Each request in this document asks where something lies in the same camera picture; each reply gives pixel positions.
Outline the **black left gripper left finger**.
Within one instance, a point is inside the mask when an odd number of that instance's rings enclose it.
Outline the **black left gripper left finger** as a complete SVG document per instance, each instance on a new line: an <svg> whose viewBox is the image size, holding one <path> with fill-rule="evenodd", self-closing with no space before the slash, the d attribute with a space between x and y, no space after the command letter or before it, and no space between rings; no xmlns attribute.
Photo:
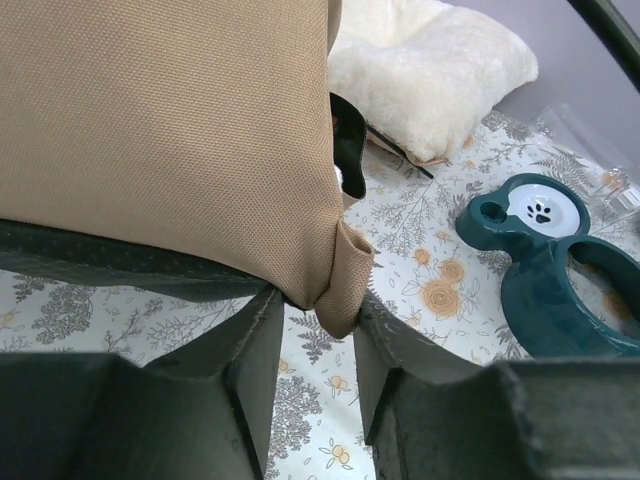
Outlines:
<svg viewBox="0 0 640 480"><path fill-rule="evenodd" d="M284 302L272 287L145 366L107 353L1 358L5 479L260 479Z"/></svg>

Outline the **beige fabric pet tent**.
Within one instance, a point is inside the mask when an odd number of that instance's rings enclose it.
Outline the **beige fabric pet tent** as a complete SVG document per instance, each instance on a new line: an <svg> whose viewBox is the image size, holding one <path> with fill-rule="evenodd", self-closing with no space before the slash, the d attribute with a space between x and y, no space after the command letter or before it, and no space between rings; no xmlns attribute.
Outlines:
<svg viewBox="0 0 640 480"><path fill-rule="evenodd" d="M342 338L374 253L344 220L338 1L5 1L1 266L209 301L267 282Z"/></svg>

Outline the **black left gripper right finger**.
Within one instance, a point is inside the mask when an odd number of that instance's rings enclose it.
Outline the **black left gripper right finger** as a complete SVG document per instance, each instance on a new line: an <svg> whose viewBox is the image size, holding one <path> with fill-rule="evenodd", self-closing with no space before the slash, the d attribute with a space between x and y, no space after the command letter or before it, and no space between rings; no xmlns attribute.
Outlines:
<svg viewBox="0 0 640 480"><path fill-rule="evenodd" d="M364 437L380 479L639 475L634 359L482 367L430 341L373 295L363 301L354 347Z"/></svg>

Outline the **black tent pole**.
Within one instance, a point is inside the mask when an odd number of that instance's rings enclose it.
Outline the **black tent pole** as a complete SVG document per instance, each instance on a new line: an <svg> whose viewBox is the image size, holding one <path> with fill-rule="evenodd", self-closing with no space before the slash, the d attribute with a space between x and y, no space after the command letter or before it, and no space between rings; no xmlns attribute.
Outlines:
<svg viewBox="0 0 640 480"><path fill-rule="evenodd" d="M409 162L413 167L415 167L419 172L421 172L424 176L426 176L429 180L434 179L434 175L430 173L426 168L420 166L416 160L413 160L409 157L409 155L401 149L398 145L396 145L393 141L391 141L388 137L380 133L376 130L372 125L366 124L367 131L367 139L377 145L378 147L384 149L388 153L395 155L396 157Z"/></svg>
<svg viewBox="0 0 640 480"><path fill-rule="evenodd" d="M610 0L569 0L635 87L640 89L639 36Z"/></svg>

